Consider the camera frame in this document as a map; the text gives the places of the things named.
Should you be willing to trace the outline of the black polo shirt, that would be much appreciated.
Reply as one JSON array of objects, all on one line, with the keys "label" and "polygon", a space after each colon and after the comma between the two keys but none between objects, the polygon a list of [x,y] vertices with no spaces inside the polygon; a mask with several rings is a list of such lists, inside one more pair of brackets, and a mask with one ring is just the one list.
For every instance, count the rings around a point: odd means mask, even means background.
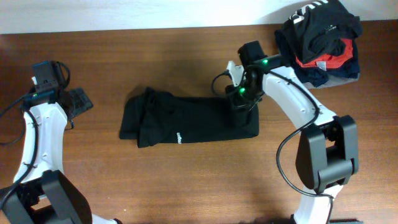
[{"label": "black polo shirt", "polygon": [[128,99],[119,130],[139,148],[158,143],[187,144],[254,138],[259,110],[234,110],[226,98],[178,97],[147,87]]}]

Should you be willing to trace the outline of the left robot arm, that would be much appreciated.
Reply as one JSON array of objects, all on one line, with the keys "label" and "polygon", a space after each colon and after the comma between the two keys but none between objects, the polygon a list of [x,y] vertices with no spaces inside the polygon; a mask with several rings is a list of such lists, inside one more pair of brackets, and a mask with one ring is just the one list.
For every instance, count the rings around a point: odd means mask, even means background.
[{"label": "left robot arm", "polygon": [[67,88],[64,63],[48,60],[32,69],[32,88],[16,100],[24,122],[21,163],[13,183],[1,189],[1,211],[9,223],[119,223],[95,215],[63,171],[64,134],[92,102],[81,88]]}]

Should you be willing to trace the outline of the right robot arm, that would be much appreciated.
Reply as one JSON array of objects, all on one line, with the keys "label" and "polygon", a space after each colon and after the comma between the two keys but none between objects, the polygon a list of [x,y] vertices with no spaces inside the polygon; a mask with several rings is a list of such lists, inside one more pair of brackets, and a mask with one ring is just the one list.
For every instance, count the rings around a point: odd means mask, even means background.
[{"label": "right robot arm", "polygon": [[[283,223],[331,223],[336,196],[359,170],[358,129],[354,119],[338,116],[302,84],[280,54],[268,57],[258,41],[238,50],[240,65],[228,62],[233,82],[226,87],[232,109],[249,113],[272,98],[290,119],[295,131],[278,146],[276,164],[284,181],[301,195],[298,209]],[[282,169],[283,147],[299,136],[295,168],[303,188],[295,186]]]}]

